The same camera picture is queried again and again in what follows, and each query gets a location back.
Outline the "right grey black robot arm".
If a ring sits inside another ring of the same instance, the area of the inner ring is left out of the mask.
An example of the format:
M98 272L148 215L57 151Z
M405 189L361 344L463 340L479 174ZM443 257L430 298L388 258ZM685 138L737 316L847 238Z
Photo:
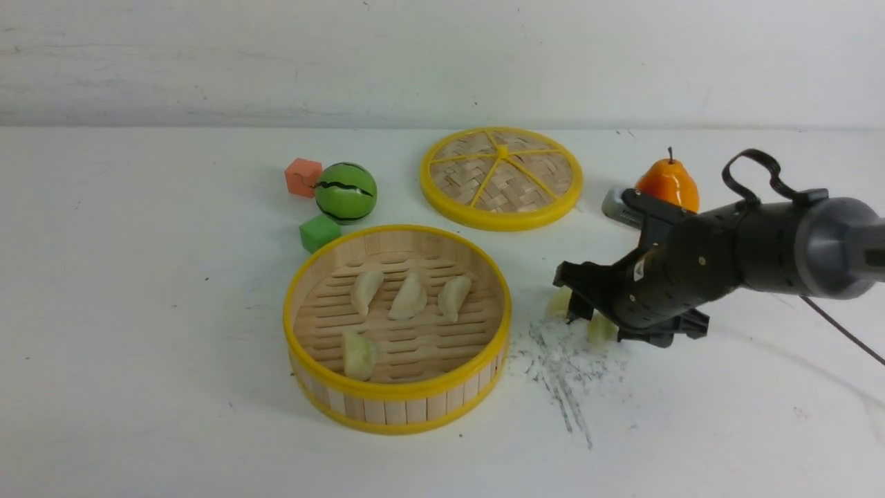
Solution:
M703 338L700 306L738 288L845 300L883 281L883 218L857 199L739 201L702 214L636 190L606 202L641 221L638 246L615 264L564 261L553 284L571 291L570 320L603 315L619 341Z

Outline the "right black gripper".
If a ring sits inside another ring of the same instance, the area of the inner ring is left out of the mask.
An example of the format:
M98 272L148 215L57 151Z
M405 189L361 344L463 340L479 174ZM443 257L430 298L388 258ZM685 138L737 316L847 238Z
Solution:
M553 284L567 287L567 322L600 312L617 325L617 341L667 348L677 335L704 338L710 318L699 306L737 287L734 234L708 221L677 224L666 242L636 248L616 264L589 261L557 267Z

